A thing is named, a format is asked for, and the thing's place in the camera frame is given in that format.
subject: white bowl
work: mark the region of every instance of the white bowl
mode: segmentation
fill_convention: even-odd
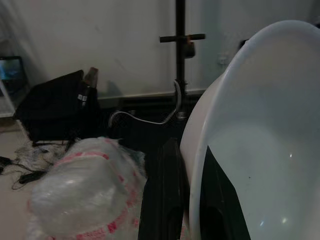
[[[320,239],[319,29],[295,20],[262,29],[195,106],[180,145],[193,240],[201,239],[208,145],[235,187],[252,240]]]

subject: plastic wrap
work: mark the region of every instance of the plastic wrap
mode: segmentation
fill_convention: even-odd
[[[77,142],[36,185],[30,210],[54,239],[137,239],[145,179],[109,138]]]

